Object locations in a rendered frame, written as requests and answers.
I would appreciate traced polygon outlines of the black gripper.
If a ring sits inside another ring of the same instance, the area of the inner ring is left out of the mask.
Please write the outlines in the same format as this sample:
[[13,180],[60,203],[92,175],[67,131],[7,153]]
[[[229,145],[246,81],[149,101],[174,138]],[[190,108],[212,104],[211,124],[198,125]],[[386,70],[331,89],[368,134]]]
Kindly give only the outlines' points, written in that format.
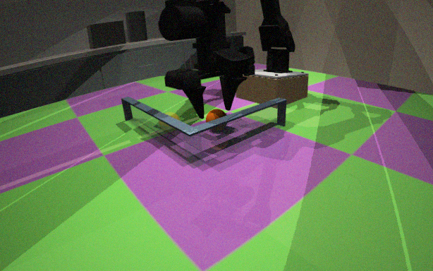
[[201,79],[220,76],[221,90],[226,110],[231,110],[238,85],[244,80],[247,80],[247,77],[243,77],[243,74],[239,75],[237,78],[229,78],[226,74],[218,70],[207,72],[206,58],[209,46],[222,50],[224,47],[230,47],[231,42],[226,41],[226,37],[224,36],[197,37],[196,43],[193,43],[193,48],[197,48],[197,64],[194,64],[194,69],[198,69],[198,71],[182,68],[167,71],[164,77],[166,87],[184,91],[201,119],[204,118],[203,92],[206,88],[205,86],[201,86]]

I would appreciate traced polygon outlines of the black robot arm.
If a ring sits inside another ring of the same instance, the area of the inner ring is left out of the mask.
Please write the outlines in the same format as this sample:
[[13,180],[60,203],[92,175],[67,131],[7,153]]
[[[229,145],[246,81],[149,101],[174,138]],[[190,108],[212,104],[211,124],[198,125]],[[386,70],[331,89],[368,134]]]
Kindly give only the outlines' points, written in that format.
[[[292,73],[288,67],[289,52],[295,51],[295,43],[288,22],[281,15],[279,0],[260,0],[260,3],[264,17],[259,27],[260,41],[262,51],[267,51],[267,67],[264,71]],[[225,13],[231,10],[223,1],[166,0],[165,4],[158,24],[161,36],[166,40],[226,36]],[[220,50],[209,46],[207,50],[207,72],[218,70],[229,78],[237,78],[248,74],[249,65],[254,63],[254,50],[249,46],[241,47],[240,50],[230,47]]]

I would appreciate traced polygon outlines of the orange-brown ball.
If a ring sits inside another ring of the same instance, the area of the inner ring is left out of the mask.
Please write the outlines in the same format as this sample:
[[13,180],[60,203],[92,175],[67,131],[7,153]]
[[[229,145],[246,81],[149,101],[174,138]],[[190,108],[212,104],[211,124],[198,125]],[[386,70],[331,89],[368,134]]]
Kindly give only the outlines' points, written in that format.
[[208,121],[212,121],[223,116],[226,116],[226,113],[224,111],[222,111],[221,109],[213,109],[207,114],[206,123]]

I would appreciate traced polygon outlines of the translucent orange ball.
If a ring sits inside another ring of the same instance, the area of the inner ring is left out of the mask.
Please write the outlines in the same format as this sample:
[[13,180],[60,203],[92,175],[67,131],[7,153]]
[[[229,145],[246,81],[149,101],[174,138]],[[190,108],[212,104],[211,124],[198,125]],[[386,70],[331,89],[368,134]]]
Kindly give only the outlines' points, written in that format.
[[168,114],[169,116],[172,116],[173,118],[180,120],[179,116],[176,113],[174,113],[174,112],[167,112],[165,114]]

